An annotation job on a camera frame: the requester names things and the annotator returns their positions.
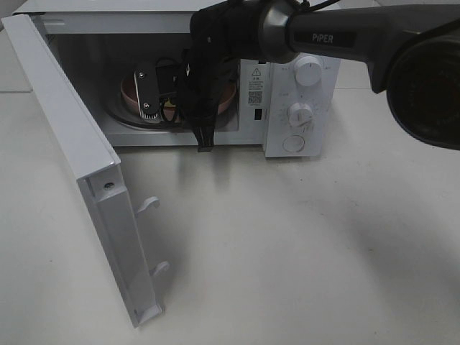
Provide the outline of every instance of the sticker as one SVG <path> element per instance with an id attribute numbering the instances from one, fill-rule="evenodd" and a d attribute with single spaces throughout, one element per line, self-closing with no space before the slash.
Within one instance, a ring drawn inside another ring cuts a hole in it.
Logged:
<path id="1" fill-rule="evenodd" d="M 247 67 L 247 105 L 261 107 L 265 100 L 267 64 Z"/>

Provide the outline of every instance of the robotic arm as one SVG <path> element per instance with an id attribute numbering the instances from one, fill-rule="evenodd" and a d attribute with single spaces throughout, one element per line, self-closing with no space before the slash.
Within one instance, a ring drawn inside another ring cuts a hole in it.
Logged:
<path id="1" fill-rule="evenodd" d="M 193 15 L 178 105 L 200 151 L 213 147 L 219 100 L 239 59 L 288 63 L 299 52 L 365 62 L 401 127 L 460 150 L 460 6 L 317 11 L 296 0 L 228 0 Z"/>

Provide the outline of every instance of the white tabletop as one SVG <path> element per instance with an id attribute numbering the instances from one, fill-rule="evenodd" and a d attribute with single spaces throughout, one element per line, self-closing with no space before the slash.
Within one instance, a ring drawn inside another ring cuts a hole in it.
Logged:
<path id="1" fill-rule="evenodd" d="M 318 159 L 119 150 L 133 204 L 162 200 L 149 264 L 172 265 L 136 330 L 34 94 L 0 94 L 0 344 L 457 345 L 460 152 L 404 133 L 363 67 Z"/>

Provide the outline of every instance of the microwave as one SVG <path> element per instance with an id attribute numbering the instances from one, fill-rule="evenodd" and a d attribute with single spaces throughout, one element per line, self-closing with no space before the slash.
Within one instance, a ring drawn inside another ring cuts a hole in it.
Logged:
<path id="1" fill-rule="evenodd" d="M 2 19 L 135 327 L 161 314 L 155 280 L 168 263 L 147 266 L 136 218 L 159 200 L 133 208 L 114 147 L 197 145 L 175 116 L 172 81 L 192 43 L 192 14 L 214 3 L 34 0 Z M 145 63 L 167 90 L 153 116 L 137 100 Z M 319 155 L 339 66 L 338 59 L 308 54 L 288 64 L 241 60 L 219 106 L 215 144 L 260 145 L 266 157 Z"/>

